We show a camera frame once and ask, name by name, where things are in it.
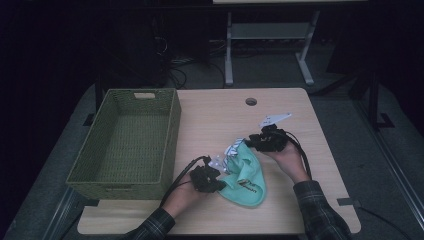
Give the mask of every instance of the person's left hand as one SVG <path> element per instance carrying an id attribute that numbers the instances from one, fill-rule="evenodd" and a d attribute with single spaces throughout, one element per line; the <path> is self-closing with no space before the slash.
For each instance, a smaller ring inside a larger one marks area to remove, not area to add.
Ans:
<path id="1" fill-rule="evenodd" d="M 172 191 L 162 208 L 174 219 L 196 202 L 205 199 L 208 193 L 196 191 L 191 182 L 190 174 L 186 174 L 180 185 Z"/>

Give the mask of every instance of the plaid shirt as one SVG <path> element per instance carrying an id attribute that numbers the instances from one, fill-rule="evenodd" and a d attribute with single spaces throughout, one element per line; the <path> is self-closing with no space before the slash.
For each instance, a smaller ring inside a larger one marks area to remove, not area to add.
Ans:
<path id="1" fill-rule="evenodd" d="M 318 182 L 300 182 L 294 185 L 293 190 L 302 212 L 308 239 L 351 239 L 349 227 L 330 207 Z"/>
<path id="2" fill-rule="evenodd" d="M 330 207 L 318 182 L 300 182 L 293 189 L 302 212 L 305 232 L 310 240 L 351 239 L 349 227 Z M 158 208 L 123 239 L 164 239 L 174 225 L 175 220 L 171 215 Z"/>

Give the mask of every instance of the basket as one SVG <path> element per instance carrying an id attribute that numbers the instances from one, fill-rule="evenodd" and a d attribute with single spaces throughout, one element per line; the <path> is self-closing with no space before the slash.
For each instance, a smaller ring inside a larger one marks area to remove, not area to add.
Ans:
<path id="1" fill-rule="evenodd" d="M 161 199 L 180 116 L 175 89 L 110 89 L 66 183 L 91 199 Z"/>

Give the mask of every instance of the hand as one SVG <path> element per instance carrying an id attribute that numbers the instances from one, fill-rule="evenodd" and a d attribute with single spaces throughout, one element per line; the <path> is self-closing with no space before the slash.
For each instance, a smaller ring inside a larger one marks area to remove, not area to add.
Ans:
<path id="1" fill-rule="evenodd" d="M 189 173 L 181 179 L 180 184 L 180 186 L 172 191 L 162 206 L 174 219 L 184 212 L 184 210 L 196 202 L 205 199 L 208 195 L 208 193 L 202 193 L 194 189 Z"/>
<path id="2" fill-rule="evenodd" d="M 303 166 L 302 157 L 296 146 L 290 141 L 281 152 L 262 152 L 274 159 L 283 172 L 285 172 L 292 181 L 298 182 L 311 180 Z"/>

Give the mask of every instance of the mint green cloth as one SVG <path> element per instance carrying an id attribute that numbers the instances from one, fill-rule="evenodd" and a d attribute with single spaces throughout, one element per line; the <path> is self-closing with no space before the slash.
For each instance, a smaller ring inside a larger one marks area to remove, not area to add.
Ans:
<path id="1" fill-rule="evenodd" d="M 227 186 L 219 193 L 240 205 L 254 207 L 261 204 L 266 195 L 261 164 L 244 142 L 237 148 L 237 155 L 228 159 L 227 168 L 230 174 L 220 179 Z"/>

